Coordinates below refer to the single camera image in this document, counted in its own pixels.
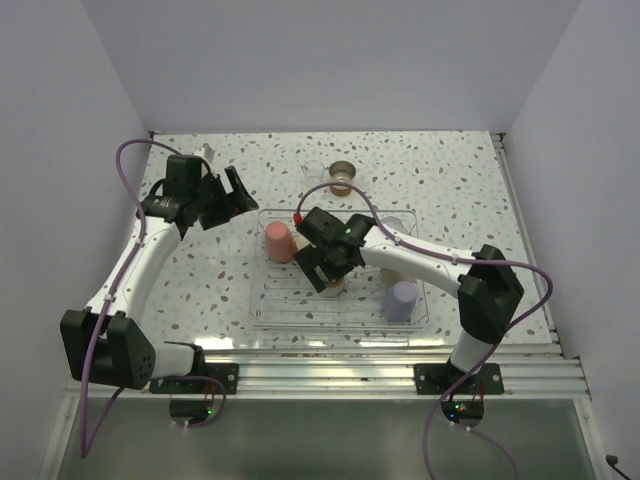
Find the clear glass tumbler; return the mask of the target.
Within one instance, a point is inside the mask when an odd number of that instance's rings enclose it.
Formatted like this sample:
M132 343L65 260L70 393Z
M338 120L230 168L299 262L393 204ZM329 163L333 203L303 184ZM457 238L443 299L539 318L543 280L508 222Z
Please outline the clear glass tumbler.
M404 222L396 216L387 216L382 219L382 223L390 230L400 234L409 235L410 230Z

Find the steel cup back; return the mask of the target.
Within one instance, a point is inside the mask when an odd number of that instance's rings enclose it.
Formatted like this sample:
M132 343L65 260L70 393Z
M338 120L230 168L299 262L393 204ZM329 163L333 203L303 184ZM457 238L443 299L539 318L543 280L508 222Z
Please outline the steel cup back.
M356 176L356 167L348 161L336 161L329 166L329 177L332 182L330 191L339 197L351 193L351 184Z

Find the controller board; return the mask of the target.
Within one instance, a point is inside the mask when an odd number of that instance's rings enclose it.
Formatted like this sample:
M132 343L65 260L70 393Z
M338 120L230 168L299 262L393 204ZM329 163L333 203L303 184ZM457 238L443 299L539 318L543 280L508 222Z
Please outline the controller board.
M479 425L485 414L482 400L445 400L440 406L447 421L470 428Z
M214 422L225 406L225 399L219 404L205 400L174 399L169 402L169 414L176 424L185 428L196 428Z

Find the steel cup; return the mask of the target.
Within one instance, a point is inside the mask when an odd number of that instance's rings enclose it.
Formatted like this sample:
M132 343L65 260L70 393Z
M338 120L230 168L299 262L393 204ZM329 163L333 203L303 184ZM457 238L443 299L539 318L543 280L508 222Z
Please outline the steel cup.
M356 176L356 167L348 161L336 161L329 166L329 177L332 182L330 191L339 197L351 193L351 184Z
M295 247L297 252L302 251L303 249L305 249L310 245L311 245L311 242L307 240L304 236L302 235L295 236Z
M325 283L325 288L319 293L323 298L336 298L345 290L345 279L342 278L335 282Z

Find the clear glass mug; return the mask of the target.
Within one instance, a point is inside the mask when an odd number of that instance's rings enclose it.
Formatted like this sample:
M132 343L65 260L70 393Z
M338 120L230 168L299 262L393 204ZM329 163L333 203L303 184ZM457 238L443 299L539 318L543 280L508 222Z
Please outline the clear glass mug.
M325 180L326 167L318 160L310 160L301 166L301 170L305 179L305 184L315 186L321 184Z

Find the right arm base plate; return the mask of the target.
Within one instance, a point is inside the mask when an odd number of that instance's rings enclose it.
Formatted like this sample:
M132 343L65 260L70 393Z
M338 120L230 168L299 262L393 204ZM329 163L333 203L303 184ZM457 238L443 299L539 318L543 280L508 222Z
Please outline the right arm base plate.
M418 395L442 395L458 382L464 372L449 363L418 363L413 366L413 378ZM455 394L502 395L505 393L498 364L485 363L454 390Z

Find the left controller board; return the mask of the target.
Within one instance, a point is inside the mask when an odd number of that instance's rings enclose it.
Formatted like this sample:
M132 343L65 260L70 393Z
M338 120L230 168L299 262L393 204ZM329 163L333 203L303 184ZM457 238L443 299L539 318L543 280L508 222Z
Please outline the left controller board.
M196 428L214 422L225 406L225 399L219 404L205 400L174 399L169 402L169 414L176 424L185 428Z

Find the purple cup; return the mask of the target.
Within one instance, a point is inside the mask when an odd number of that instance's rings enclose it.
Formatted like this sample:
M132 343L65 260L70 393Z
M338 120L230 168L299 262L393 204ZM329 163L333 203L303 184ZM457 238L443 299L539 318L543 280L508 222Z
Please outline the purple cup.
M411 319L418 299L414 283L400 281L386 289L382 312L388 322L407 322Z

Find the tall beige cup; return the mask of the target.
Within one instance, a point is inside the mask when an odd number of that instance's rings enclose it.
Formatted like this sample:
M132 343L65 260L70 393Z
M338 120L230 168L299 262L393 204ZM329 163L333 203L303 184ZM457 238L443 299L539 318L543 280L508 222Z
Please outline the tall beige cup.
M399 271L381 268L380 269L381 280L386 288L390 288L396 285L399 282L409 282L414 283L415 278L406 273L402 273Z

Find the pink cup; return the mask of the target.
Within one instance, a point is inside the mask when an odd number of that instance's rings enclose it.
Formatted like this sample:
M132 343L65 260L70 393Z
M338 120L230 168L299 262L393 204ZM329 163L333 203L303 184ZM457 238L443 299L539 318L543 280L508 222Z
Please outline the pink cup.
M281 221L269 223L265 229L265 248L271 261L284 264L293 260L296 245L289 227Z

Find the aluminium frame rail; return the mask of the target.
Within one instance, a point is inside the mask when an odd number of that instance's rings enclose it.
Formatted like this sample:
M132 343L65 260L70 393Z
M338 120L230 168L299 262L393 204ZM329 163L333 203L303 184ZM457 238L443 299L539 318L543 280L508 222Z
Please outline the aluminium frame rail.
M236 399L410 399L417 395L414 367L444 362L449 353L444 348L228 350L211 351L206 362L239 367ZM557 349L506 346L492 361L500 365L505 389L497 400L590 397L581 363Z

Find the right controller board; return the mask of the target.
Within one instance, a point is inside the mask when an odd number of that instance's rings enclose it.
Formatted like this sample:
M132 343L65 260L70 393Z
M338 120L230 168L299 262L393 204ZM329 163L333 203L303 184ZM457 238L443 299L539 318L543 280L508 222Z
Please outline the right controller board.
M482 400L445 400L440 406L447 421L470 428L479 425L485 414Z

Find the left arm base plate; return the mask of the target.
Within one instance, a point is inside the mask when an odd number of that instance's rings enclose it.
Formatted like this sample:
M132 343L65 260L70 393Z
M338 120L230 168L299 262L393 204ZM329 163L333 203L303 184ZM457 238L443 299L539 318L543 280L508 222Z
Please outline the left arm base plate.
M207 363L201 374L152 380L149 392L153 394L189 395L214 392L234 395L240 378L237 363Z

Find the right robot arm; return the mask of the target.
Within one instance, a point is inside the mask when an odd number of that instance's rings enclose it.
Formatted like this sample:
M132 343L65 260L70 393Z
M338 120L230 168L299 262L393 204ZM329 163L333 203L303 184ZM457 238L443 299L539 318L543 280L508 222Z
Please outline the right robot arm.
M357 267L372 267L405 274L456 299L462 333L447 362L427 377L461 393L480 382L477 363L502 341L524 295L499 249L440 249L377 218L354 214L343 222L318 207L293 219L310 242L294 258L317 292Z

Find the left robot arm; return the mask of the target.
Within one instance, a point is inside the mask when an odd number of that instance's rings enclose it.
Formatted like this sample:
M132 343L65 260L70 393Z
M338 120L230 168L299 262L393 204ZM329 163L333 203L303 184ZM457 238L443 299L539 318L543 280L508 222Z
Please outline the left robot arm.
M139 202L131 236L107 280L81 310L68 310L60 331L72 377L140 390L172 377L185 392L208 379L200 347L152 343L138 322L156 280L187 231L208 230L257 209L235 167L214 174L203 158L171 155L166 173Z

